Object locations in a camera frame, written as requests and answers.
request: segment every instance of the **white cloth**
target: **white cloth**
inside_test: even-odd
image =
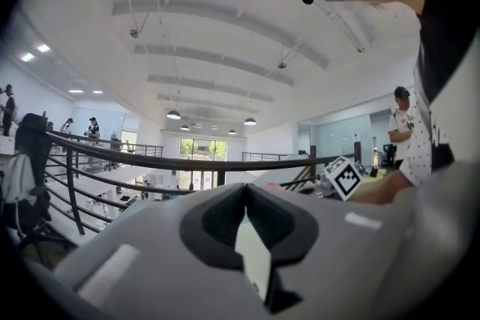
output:
[[[432,119],[428,100],[423,92],[418,66],[415,66],[413,77],[416,99],[415,126],[400,170],[413,185],[419,185],[422,184],[432,172]]]
[[[414,121],[414,115],[410,110],[400,111],[397,109],[390,115],[390,122],[388,123],[388,131],[398,131],[400,133],[408,132],[412,129],[412,123]],[[395,143],[397,146],[396,160],[403,160],[407,154],[408,145],[410,139],[404,142]]]

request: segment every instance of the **ceiling fixture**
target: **ceiling fixture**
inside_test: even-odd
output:
[[[38,46],[37,49],[42,53],[50,51],[50,47],[48,47],[46,44],[42,44],[41,46]]]
[[[176,109],[172,109],[170,112],[168,112],[166,114],[166,116],[169,118],[169,119],[173,119],[173,120],[179,120],[181,119],[182,117],[180,116],[180,112],[177,111]]]
[[[31,61],[33,58],[34,58],[34,56],[30,52],[28,52],[24,56],[22,56],[23,61]]]
[[[245,125],[255,125],[255,124],[257,124],[257,122],[255,121],[254,118],[248,118],[247,120],[245,120],[244,124]]]

